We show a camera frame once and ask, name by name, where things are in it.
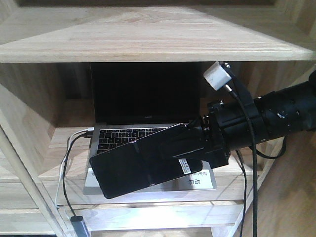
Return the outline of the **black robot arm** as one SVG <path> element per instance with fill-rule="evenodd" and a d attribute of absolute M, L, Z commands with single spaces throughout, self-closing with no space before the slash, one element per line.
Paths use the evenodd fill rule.
<path fill-rule="evenodd" d="M 173 158 L 200 159 L 211 168 L 228 164 L 232 150 L 251 147 L 299 131 L 316 129 L 316 74 L 308 81 L 253 99 L 233 81 L 239 102 L 208 104 L 208 115 L 176 140 Z"/>

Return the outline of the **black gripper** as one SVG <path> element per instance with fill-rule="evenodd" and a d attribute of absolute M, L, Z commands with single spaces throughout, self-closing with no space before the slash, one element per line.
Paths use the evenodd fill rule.
<path fill-rule="evenodd" d="M 245 115 L 237 102 L 210 102 L 208 125 L 211 148 L 184 148 L 175 152 L 173 158 L 202 160 L 212 169 L 228 165 L 231 151 L 252 145 Z M 189 138 L 204 138 L 204 123 L 201 117 L 187 125 Z"/>

